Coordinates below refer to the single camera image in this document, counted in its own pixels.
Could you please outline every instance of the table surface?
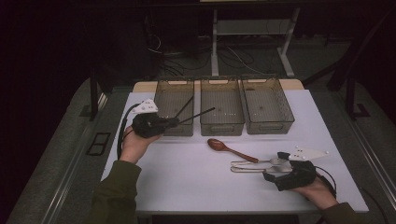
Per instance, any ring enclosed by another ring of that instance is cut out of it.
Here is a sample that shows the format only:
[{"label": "table surface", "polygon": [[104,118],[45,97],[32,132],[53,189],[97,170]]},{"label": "table surface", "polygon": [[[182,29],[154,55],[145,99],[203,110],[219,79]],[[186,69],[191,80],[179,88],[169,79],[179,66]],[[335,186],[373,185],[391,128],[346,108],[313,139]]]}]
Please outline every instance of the table surface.
[{"label": "table surface", "polygon": [[[355,211],[367,212],[368,207],[310,92],[304,90],[298,80],[286,79],[281,80],[281,83],[295,117],[289,133],[249,135],[244,129],[241,136],[214,138],[225,142],[230,148],[261,160],[276,157],[278,151],[294,152],[296,146],[329,151],[330,156],[312,162],[333,176],[339,202],[349,202]],[[153,98],[152,86],[155,83],[138,83],[136,91],[130,93],[124,113],[130,106]],[[200,94],[196,93],[194,108],[197,113],[199,102]],[[129,116],[129,122],[132,122],[133,117],[134,115]],[[138,162],[142,168],[137,183],[138,215],[298,214],[318,211],[299,194],[278,191],[273,183],[264,180],[261,173],[231,172],[230,162],[241,159],[232,153],[211,149],[206,143],[210,137],[200,134],[199,118],[194,120],[193,125],[192,137],[163,136],[149,146],[145,156]],[[113,161],[117,159],[116,148],[117,140],[113,142],[102,178],[108,175]]]}]

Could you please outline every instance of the storage bin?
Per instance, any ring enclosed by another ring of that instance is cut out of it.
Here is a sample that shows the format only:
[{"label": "storage bin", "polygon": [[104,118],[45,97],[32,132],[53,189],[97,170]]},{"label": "storage bin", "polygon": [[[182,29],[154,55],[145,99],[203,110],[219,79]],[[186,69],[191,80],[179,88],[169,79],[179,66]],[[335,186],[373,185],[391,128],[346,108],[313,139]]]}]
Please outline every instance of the storage bin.
[{"label": "storage bin", "polygon": [[245,119],[237,77],[203,77],[201,79],[201,112],[215,107],[200,117],[202,136],[237,136]]},{"label": "storage bin", "polygon": [[[191,118],[194,112],[194,80],[190,77],[162,77],[157,84],[154,103],[161,118]],[[165,131],[164,136],[192,136],[193,119]]]},{"label": "storage bin", "polygon": [[241,82],[247,133],[288,133],[294,116],[279,80],[245,75]]}]

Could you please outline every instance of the green sleeve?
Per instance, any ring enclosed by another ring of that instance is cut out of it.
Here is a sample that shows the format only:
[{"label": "green sleeve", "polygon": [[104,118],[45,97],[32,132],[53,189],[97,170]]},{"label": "green sleeve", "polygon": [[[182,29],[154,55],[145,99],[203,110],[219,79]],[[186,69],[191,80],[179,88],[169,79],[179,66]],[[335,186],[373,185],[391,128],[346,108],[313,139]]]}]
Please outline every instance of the green sleeve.
[{"label": "green sleeve", "polygon": [[92,209],[84,223],[134,223],[136,182],[140,167],[114,161],[110,174],[93,192]]},{"label": "green sleeve", "polygon": [[349,203],[339,203],[321,211],[328,224],[364,224],[361,217],[352,209]]}]

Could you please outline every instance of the person's left hand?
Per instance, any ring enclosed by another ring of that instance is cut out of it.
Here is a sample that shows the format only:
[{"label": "person's left hand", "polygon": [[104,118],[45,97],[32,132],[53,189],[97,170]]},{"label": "person's left hand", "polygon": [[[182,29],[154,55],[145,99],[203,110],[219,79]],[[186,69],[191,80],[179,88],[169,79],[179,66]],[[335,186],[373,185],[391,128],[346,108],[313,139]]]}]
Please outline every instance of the person's left hand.
[{"label": "person's left hand", "polygon": [[133,131],[131,126],[125,129],[123,135],[120,161],[131,163],[137,163],[146,153],[149,144],[161,137],[161,135],[155,135],[150,138],[141,137]]}]

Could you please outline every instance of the human hand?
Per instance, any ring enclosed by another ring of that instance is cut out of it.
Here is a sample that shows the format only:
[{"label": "human hand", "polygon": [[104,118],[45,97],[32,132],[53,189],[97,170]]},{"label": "human hand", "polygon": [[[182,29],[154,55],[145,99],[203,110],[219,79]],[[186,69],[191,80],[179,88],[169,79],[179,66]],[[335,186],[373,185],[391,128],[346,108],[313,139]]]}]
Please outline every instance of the human hand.
[{"label": "human hand", "polygon": [[329,187],[319,178],[316,177],[314,182],[310,185],[291,189],[305,196],[311,201],[318,209],[324,210],[338,204],[329,190]]},{"label": "human hand", "polygon": [[125,129],[123,135],[120,161],[128,161],[133,164],[136,164],[143,157],[149,144],[161,137],[161,135],[155,135],[150,138],[141,137],[133,131],[131,126]]}]

